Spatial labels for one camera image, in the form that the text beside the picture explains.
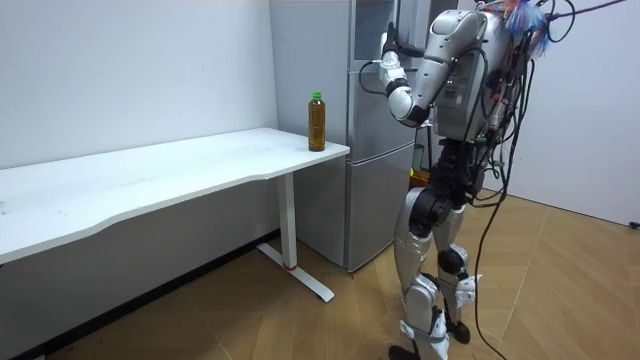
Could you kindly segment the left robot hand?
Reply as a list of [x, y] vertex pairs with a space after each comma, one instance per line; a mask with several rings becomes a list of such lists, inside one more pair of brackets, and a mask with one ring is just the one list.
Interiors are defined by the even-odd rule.
[[386, 38], [382, 41], [381, 56], [384, 56], [388, 52], [395, 52], [399, 55], [408, 56], [411, 58], [423, 58], [425, 49], [417, 47], [407, 42], [403, 42], [398, 37], [398, 29], [393, 22], [389, 22], [387, 31], [385, 32]]

